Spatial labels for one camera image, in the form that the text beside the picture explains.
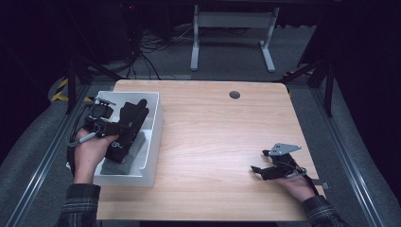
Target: wooden table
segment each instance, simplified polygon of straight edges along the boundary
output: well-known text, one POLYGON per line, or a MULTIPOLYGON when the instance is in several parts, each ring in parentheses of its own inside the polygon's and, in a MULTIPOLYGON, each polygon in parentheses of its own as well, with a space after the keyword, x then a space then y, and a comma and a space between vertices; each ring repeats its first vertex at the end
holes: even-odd
POLYGON ((272 166, 262 150, 280 142, 301 146, 292 157, 318 179, 283 84, 120 80, 114 90, 160 93, 165 122, 154 187, 102 186, 99 219, 306 219, 284 188, 251 171, 272 166))

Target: plaid shirt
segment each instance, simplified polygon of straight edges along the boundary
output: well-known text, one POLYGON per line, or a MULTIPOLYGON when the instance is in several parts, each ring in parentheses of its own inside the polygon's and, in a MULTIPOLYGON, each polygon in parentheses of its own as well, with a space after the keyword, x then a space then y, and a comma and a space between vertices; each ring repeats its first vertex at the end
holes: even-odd
POLYGON ((312 197, 303 201, 302 206, 312 226, 349 226, 340 218, 324 196, 312 197))
POLYGON ((96 226, 99 194, 98 185, 71 184, 56 226, 96 226))

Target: gray cloth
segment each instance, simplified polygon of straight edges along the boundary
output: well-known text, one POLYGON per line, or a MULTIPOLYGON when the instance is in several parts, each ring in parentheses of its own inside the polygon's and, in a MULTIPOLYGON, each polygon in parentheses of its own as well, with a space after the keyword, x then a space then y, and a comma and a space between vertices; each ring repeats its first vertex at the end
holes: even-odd
POLYGON ((110 159, 105 159, 103 165, 100 170, 101 175, 129 175, 133 160, 135 160, 136 155, 139 150, 141 150, 142 146, 145 144, 146 137, 145 133, 139 131, 138 135, 136 135, 135 140, 133 141, 130 152, 124 158, 121 164, 112 161, 110 159))

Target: dark background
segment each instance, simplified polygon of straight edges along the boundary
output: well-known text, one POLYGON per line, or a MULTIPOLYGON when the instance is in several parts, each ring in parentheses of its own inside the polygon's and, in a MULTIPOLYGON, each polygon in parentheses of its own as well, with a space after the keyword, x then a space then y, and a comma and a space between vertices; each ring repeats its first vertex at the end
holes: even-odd
MULTIPOLYGON (((336 79, 359 133, 400 200, 400 3, 350 2, 331 12, 321 7, 282 8, 277 25, 314 26, 326 13, 322 20, 326 24, 317 28, 303 61, 334 54, 336 79)), ((48 90, 65 74, 73 53, 98 63, 129 55, 127 39, 118 35, 126 32, 118 5, 2 1, 0 163, 26 127, 49 106, 48 90)), ((191 6, 135 6, 135 10, 139 24, 166 39, 174 26, 192 21, 191 6)))

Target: white plastic bin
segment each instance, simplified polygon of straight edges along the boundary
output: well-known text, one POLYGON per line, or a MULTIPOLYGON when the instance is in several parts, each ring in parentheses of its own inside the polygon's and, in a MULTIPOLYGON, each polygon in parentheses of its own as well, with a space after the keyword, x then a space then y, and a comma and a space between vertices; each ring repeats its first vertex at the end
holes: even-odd
POLYGON ((145 133, 146 142, 134 159, 130 174, 101 175, 103 160, 96 168, 94 183, 98 185, 153 187, 163 129, 163 111, 159 94, 100 91, 98 96, 116 104, 115 106, 110 105, 113 108, 110 120, 113 122, 118 122, 120 109, 126 102, 137 104, 144 98, 148 101, 149 113, 141 128, 141 131, 145 133))

